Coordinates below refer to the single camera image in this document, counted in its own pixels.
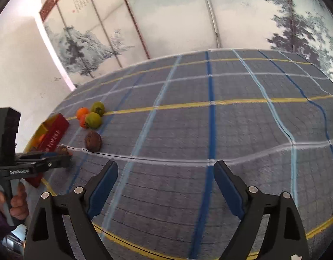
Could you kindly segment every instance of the wall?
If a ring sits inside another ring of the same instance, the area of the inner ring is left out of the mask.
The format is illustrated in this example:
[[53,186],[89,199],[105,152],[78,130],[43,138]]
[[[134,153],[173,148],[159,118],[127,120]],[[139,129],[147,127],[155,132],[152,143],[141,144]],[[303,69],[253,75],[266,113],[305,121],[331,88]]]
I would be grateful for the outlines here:
[[41,16],[75,84],[148,58],[217,48],[215,27],[222,48],[293,51],[295,42],[333,79],[333,16],[320,0],[288,1],[47,0]]
[[40,0],[10,0],[0,15],[0,107],[21,113],[18,152],[70,92],[40,35],[40,8]]

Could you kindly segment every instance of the green object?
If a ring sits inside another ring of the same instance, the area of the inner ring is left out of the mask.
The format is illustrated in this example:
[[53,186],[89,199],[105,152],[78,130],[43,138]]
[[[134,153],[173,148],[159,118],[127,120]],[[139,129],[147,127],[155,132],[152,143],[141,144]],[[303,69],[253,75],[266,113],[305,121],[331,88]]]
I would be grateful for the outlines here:
[[100,116],[103,116],[105,113],[105,106],[101,101],[96,101],[92,104],[91,112],[95,112]]
[[97,114],[96,112],[91,112],[86,115],[85,122],[88,125],[88,127],[92,129],[97,129],[102,124],[102,119],[100,115]]

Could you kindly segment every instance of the wall mural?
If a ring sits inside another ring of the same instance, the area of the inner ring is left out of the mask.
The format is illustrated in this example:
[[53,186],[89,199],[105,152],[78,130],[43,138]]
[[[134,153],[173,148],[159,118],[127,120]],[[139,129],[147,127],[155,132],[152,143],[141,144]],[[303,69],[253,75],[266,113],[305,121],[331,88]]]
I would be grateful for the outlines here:
[[[295,51],[333,80],[333,16],[322,0],[210,1],[222,48]],[[150,57],[216,48],[206,0],[48,0],[40,14],[76,85]]]

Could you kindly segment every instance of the pile of fruit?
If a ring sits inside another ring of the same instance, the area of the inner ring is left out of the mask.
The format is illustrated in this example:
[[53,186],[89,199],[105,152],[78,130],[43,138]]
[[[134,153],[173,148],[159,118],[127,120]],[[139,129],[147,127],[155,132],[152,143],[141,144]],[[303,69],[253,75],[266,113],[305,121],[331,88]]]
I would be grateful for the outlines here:
[[[76,112],[76,117],[80,121],[80,126],[82,128],[92,128],[98,129],[102,124],[102,116],[105,113],[104,104],[101,101],[96,101],[92,107],[91,111],[82,107]],[[85,146],[91,152],[100,151],[102,145],[102,139],[100,134],[95,131],[89,132],[85,137]]]
[[80,121],[82,128],[97,129],[102,124],[101,116],[103,116],[104,113],[104,104],[101,101],[96,101],[92,105],[91,111],[86,107],[79,108],[76,112],[76,117]]

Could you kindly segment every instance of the silver screw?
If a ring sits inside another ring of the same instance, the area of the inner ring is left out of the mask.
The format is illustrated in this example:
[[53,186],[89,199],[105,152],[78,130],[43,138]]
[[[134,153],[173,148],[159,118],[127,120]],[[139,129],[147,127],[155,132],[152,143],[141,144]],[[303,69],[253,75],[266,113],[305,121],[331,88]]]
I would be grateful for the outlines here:
[[83,187],[76,187],[75,189],[74,189],[74,192],[75,193],[82,193],[83,192]]
[[287,199],[291,197],[291,195],[288,192],[283,192],[282,196]]
[[250,186],[250,187],[248,188],[248,190],[249,190],[249,192],[251,192],[251,193],[256,193],[256,192],[258,192],[258,189],[257,189],[255,186]]
[[43,192],[42,195],[41,195],[41,198],[42,199],[46,199],[50,196],[50,194],[48,192]]

